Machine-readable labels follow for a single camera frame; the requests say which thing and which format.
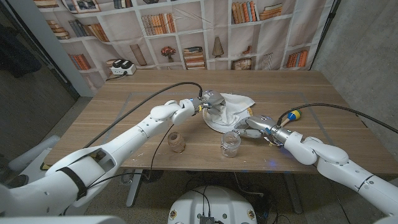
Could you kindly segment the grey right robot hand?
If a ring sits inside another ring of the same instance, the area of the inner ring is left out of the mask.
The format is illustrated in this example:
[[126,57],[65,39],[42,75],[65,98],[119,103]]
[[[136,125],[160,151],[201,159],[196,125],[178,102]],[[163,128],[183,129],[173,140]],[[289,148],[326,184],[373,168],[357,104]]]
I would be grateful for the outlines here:
[[268,141],[277,138],[283,129],[268,116],[250,116],[234,125],[240,136],[247,138],[264,138]]

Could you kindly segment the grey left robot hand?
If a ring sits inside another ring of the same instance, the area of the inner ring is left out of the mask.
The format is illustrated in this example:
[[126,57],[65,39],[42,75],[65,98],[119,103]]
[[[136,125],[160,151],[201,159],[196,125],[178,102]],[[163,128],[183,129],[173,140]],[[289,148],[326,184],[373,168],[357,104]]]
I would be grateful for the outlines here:
[[226,105],[226,101],[221,93],[214,90],[204,92],[199,99],[209,114],[220,114],[221,107]]

